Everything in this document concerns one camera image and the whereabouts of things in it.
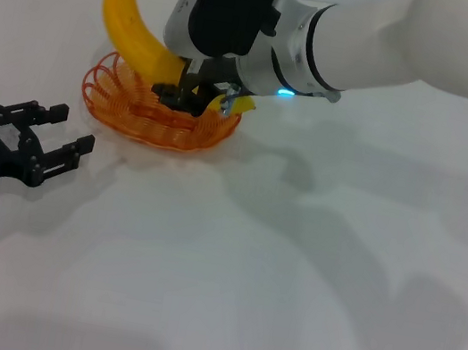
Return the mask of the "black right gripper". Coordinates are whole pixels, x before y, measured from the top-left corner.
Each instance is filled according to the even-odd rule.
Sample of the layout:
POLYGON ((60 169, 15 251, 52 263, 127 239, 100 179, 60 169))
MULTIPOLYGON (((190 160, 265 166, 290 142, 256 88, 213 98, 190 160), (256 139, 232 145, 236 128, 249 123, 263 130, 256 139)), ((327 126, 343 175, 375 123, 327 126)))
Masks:
POLYGON ((239 86, 240 81, 235 58, 188 58, 183 85, 194 89, 159 83, 151 91, 167 108, 199 117, 214 100, 215 88, 211 85, 223 90, 221 84, 239 86))

